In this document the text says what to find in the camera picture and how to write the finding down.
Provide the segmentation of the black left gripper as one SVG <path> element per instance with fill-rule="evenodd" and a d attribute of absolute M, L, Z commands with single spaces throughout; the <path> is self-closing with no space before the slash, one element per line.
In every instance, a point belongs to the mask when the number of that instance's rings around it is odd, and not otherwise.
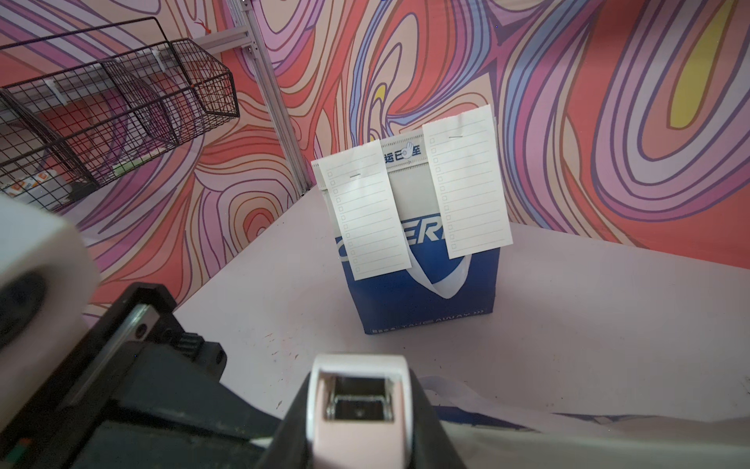
<path fill-rule="evenodd" d="M 128 287 L 2 432 L 2 466 L 308 468 L 311 376 L 279 425 L 222 384 L 226 351 L 175 310 L 163 285 Z"/>

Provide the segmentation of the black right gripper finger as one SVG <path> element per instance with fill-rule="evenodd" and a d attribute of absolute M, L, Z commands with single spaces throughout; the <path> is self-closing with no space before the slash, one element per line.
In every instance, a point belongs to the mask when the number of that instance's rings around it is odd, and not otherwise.
<path fill-rule="evenodd" d="M 465 463 L 451 443 L 414 371 L 410 371 L 413 438 L 408 468 L 464 469 Z"/>

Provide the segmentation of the pink white mini stapler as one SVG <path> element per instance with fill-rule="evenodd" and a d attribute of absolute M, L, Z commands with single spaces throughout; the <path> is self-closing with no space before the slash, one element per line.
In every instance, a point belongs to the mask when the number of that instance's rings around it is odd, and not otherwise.
<path fill-rule="evenodd" d="M 405 357 L 320 354 L 308 385 L 312 468 L 405 468 L 414 432 Z"/>

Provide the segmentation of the blue white bag with handles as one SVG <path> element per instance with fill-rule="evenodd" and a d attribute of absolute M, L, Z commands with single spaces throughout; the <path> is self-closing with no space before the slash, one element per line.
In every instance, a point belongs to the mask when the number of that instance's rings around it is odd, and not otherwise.
<path fill-rule="evenodd" d="M 451 259 L 425 152 L 423 132 L 381 141 L 411 268 L 357 281 L 338 227 L 339 258 L 363 330 L 377 334 L 488 315 L 493 311 L 500 250 Z"/>

